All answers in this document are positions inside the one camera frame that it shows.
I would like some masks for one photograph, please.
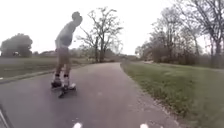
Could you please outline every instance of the asphalt road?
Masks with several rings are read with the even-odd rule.
[[[52,74],[0,85],[0,100],[15,128],[177,128],[172,117],[144,94],[119,63],[74,69],[77,93],[58,99]]]

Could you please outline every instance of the person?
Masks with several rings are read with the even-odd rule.
[[[57,66],[54,74],[53,82],[51,83],[52,88],[63,87],[73,89],[75,84],[70,85],[69,83],[69,73],[71,69],[70,56],[69,56],[69,46],[72,43],[73,33],[75,29],[81,24],[82,16],[79,12],[74,12],[72,14],[72,21],[67,23],[61,30],[59,35],[55,40],[56,53],[57,53]],[[60,73],[61,69],[65,66],[64,80],[61,82]]]

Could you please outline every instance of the overcast sky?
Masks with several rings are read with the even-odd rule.
[[[151,24],[160,17],[163,8],[171,0],[1,0],[0,43],[17,34],[24,33],[33,40],[32,51],[54,50],[54,40],[63,26],[71,20],[71,14],[79,11],[83,16],[81,27],[90,29],[87,14],[98,7],[116,9],[123,22],[121,40],[123,53],[134,54],[135,48],[148,39]],[[78,28],[76,35],[84,33]],[[71,48],[81,43],[73,43]]]

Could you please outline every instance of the park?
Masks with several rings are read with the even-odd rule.
[[[96,8],[71,48],[64,99],[50,89],[56,51],[32,51],[18,33],[1,43],[0,102],[15,128],[223,128],[224,2],[175,0],[135,55],[122,52],[117,10]]]

